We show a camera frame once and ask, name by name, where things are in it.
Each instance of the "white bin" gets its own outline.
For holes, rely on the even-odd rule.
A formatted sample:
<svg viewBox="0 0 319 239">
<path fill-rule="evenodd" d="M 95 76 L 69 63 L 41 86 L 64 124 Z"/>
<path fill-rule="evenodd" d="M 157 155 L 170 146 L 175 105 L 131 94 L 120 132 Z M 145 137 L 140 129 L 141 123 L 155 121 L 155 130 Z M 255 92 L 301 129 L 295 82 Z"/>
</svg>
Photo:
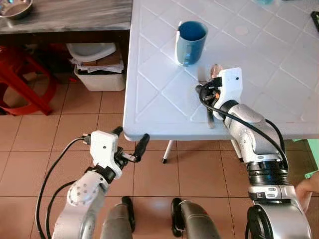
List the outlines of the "white bin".
<svg viewBox="0 0 319 239">
<path fill-rule="evenodd" d="M 74 59 L 82 62 L 96 61 L 116 51 L 114 43 L 69 43 L 66 47 Z"/>
<path fill-rule="evenodd" d="M 122 91 L 125 88 L 123 74 L 79 75 L 76 67 L 74 67 L 74 74 L 89 91 Z"/>
</svg>

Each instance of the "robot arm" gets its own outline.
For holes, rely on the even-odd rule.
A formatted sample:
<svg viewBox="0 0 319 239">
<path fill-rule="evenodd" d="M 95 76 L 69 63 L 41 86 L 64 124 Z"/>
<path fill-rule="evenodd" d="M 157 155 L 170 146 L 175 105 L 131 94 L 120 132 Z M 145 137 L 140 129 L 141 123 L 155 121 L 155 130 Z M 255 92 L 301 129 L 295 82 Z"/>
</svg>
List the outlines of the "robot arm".
<svg viewBox="0 0 319 239">
<path fill-rule="evenodd" d="M 122 132 L 118 127 L 111 133 L 102 131 L 88 135 L 87 144 L 91 145 L 94 168 L 89 167 L 85 174 L 70 187 L 66 205 L 58 217 L 54 239 L 90 239 L 93 237 L 95 219 L 105 201 L 109 185 L 119 179 L 122 169 L 128 162 L 139 162 L 150 139 L 145 134 L 130 155 L 117 146 Z"/>
<path fill-rule="evenodd" d="M 244 104 L 239 104 L 242 91 L 241 69 L 222 70 L 217 78 L 199 91 L 201 102 L 209 109 L 222 110 L 214 115 L 224 121 L 232 136 L 238 158 L 247 166 L 249 197 L 254 206 L 248 210 L 248 228 L 252 239 L 310 239 L 311 231 L 297 200 L 293 185 L 288 183 L 288 163 L 278 150 L 254 128 L 269 136 L 277 145 L 280 138 L 265 118 Z M 243 120 L 253 128 L 240 123 Z"/>
</svg>

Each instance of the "white table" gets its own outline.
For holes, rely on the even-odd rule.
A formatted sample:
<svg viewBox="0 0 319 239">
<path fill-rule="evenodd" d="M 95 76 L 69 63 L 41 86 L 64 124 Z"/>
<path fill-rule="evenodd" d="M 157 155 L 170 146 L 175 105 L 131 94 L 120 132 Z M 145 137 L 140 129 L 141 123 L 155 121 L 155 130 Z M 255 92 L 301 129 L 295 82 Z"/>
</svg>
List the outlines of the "white table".
<svg viewBox="0 0 319 239">
<path fill-rule="evenodd" d="M 220 63 L 241 67 L 241 102 L 276 123 L 285 138 L 319 135 L 318 0 L 134 0 L 124 132 L 129 140 L 229 139 L 221 121 L 207 126 L 195 91 L 198 74 Z M 209 29 L 198 63 L 174 60 L 180 21 Z"/>
</svg>

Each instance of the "blue mug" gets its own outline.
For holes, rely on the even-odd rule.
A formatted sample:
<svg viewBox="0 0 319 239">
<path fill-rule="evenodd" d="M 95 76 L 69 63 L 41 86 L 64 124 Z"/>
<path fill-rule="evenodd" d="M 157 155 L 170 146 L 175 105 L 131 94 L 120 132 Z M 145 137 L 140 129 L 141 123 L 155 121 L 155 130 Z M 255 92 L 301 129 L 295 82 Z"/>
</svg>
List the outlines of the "blue mug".
<svg viewBox="0 0 319 239">
<path fill-rule="evenodd" d="M 201 56 L 208 28 L 198 21 L 186 21 L 178 27 L 175 55 L 182 66 L 196 63 Z"/>
</svg>

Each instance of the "black cable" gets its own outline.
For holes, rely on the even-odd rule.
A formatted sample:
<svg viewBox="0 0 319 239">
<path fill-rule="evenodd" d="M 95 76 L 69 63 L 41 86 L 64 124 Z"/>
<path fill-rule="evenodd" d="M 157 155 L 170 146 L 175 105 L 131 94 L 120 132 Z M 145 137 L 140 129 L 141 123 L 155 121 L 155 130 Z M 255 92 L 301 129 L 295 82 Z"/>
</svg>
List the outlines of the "black cable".
<svg viewBox="0 0 319 239">
<path fill-rule="evenodd" d="M 39 193 L 39 196 L 38 196 L 38 199 L 37 199 L 37 202 L 36 202 L 36 209 L 35 209 L 35 223 L 36 223 L 36 227 L 38 228 L 38 231 L 39 231 L 39 234 L 40 234 L 40 237 L 41 239 L 45 239 L 45 235 L 44 235 L 44 232 L 42 230 L 42 227 L 41 227 L 41 222 L 40 222 L 40 206 L 41 206 L 41 200 L 42 200 L 42 195 L 43 195 L 43 192 L 44 192 L 44 188 L 45 188 L 45 185 L 46 185 L 46 182 L 48 181 L 49 179 L 49 176 L 52 172 L 52 170 L 54 169 L 54 167 L 57 165 L 57 163 L 61 160 L 61 158 L 63 157 L 63 155 L 65 154 L 65 152 L 69 149 L 69 147 L 71 147 L 72 144 L 74 144 L 76 141 L 79 141 L 79 140 L 84 140 L 84 137 L 79 137 L 79 138 L 76 138 L 74 140 L 72 140 L 66 147 L 65 149 L 62 151 L 62 153 L 60 154 L 60 156 L 58 157 L 58 159 L 53 163 L 53 165 L 51 166 L 51 168 L 49 169 L 48 173 L 46 174 L 45 178 L 44 178 L 44 181 L 42 183 L 42 186 L 41 186 L 41 190 L 40 190 L 40 193 Z"/>
<path fill-rule="evenodd" d="M 249 225 L 248 225 L 248 222 L 246 224 L 245 239 L 249 239 Z"/>
<path fill-rule="evenodd" d="M 61 187 L 59 187 L 55 193 L 53 194 L 51 201 L 49 203 L 48 209 L 46 210 L 46 216 L 45 216 L 45 229 L 46 229 L 46 235 L 48 237 L 48 239 L 51 239 L 51 233 L 50 233 L 50 213 L 51 213 L 51 208 L 54 202 L 54 199 L 56 197 L 56 195 L 58 195 L 58 193 L 65 187 L 72 185 L 73 183 L 75 183 L 76 181 L 72 181 L 72 182 L 68 182 L 66 184 L 63 184 Z"/>
<path fill-rule="evenodd" d="M 237 122 L 243 124 L 244 126 L 250 128 L 250 129 L 253 130 L 254 132 L 256 132 L 256 133 L 258 133 L 259 135 L 261 135 L 263 138 L 265 138 L 266 140 L 268 140 L 269 143 L 271 143 L 271 144 L 276 148 L 276 150 L 278 150 L 279 154 L 280 154 L 281 157 L 282 157 L 284 168 L 288 170 L 288 160 L 287 160 L 287 157 L 286 157 L 285 153 L 283 152 L 283 150 L 279 147 L 279 145 L 278 145 L 272 138 L 270 138 L 268 135 L 266 135 L 266 134 L 265 134 L 264 132 L 262 132 L 260 129 L 258 129 L 258 128 L 252 126 L 251 124 L 249 124 L 249 123 L 243 121 L 242 119 L 240 119 L 240 118 L 238 118 L 238 117 L 236 117 L 236 116 L 234 116 L 234 115 L 231 115 L 231 114 L 229 114 L 229 113 L 227 113 L 227 112 L 221 111 L 220 109 L 217 109 L 217 108 L 215 108 L 215 107 L 212 107 L 212 106 L 208 105 L 208 104 L 206 103 L 206 101 L 204 101 L 204 100 L 202 99 L 202 97 L 201 97 L 204 88 L 205 88 L 205 85 L 204 85 L 203 87 L 201 87 L 201 89 L 200 89 L 200 91 L 199 91 L 199 100 L 200 100 L 200 102 L 201 102 L 203 105 L 205 105 L 205 106 L 206 106 L 209 110 L 211 110 L 211 111 L 216 111 L 216 112 L 218 112 L 218 113 L 220 113 L 220 114 L 222 114 L 222 115 L 224 115 L 224 116 L 226 116 L 226 117 L 229 117 L 229 118 L 231 118 L 231 119 L 233 119 L 233 120 L 235 120 L 235 121 L 237 121 Z"/>
<path fill-rule="evenodd" d="M 285 150 L 284 138 L 283 138 L 283 135 L 280 133 L 280 130 L 279 130 L 279 129 L 277 128 L 277 126 L 276 126 L 274 123 L 272 123 L 270 120 L 266 119 L 266 122 L 267 122 L 268 124 L 270 124 L 271 127 L 274 128 L 274 130 L 277 132 L 278 137 L 279 137 L 279 140 L 280 140 L 280 147 L 281 147 L 281 149 L 283 150 L 283 152 L 286 152 L 286 150 Z"/>
</svg>

